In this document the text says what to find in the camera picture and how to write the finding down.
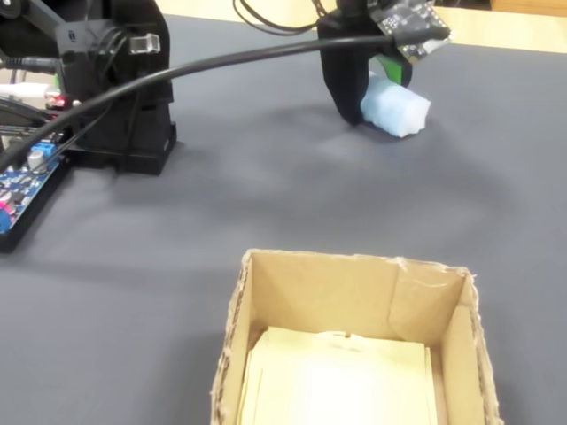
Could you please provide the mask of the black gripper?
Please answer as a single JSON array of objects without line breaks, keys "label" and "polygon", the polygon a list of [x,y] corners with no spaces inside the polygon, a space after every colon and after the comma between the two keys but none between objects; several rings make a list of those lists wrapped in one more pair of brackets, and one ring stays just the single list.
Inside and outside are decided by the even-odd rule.
[{"label": "black gripper", "polygon": [[[380,0],[337,0],[338,12],[331,12],[317,22],[319,40],[354,38],[371,35],[371,13],[381,10]],[[369,84],[370,46],[326,49],[320,51],[322,74],[340,116],[350,125],[363,121],[361,100]],[[376,55],[387,78],[407,88],[413,66],[403,56]]]}]

